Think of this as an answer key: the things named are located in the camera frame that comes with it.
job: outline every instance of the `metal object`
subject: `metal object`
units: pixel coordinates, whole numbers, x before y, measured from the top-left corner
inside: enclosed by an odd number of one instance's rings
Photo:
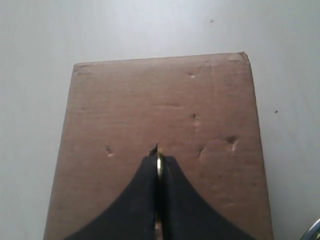
[[[161,178],[163,167],[164,167],[162,148],[157,147],[156,155],[157,155],[156,170],[157,170],[158,177]]]
[[[301,240],[320,240],[320,218],[305,232]]]

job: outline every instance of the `white table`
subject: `white table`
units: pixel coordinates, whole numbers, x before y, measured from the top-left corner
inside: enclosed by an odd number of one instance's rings
[[[0,1],[0,239],[43,237],[73,64],[226,52],[251,61],[275,239],[298,239],[320,217],[319,10],[319,0]]]

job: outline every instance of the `black object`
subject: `black object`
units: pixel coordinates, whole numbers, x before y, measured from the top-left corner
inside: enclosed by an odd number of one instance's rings
[[[153,150],[118,199],[65,240],[154,240],[156,214],[164,240],[254,239],[201,198],[174,157],[163,157],[159,179]]]

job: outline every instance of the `white background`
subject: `white background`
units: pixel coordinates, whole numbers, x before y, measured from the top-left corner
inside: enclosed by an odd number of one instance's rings
[[[319,24],[319,0],[1,0],[0,239],[43,237],[75,63],[242,51],[275,239],[299,239],[320,217]]]

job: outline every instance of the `cardboard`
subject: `cardboard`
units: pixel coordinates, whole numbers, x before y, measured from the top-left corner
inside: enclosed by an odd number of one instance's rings
[[[76,64],[44,239],[63,239],[105,210],[156,143],[225,218],[273,239],[244,53]]]

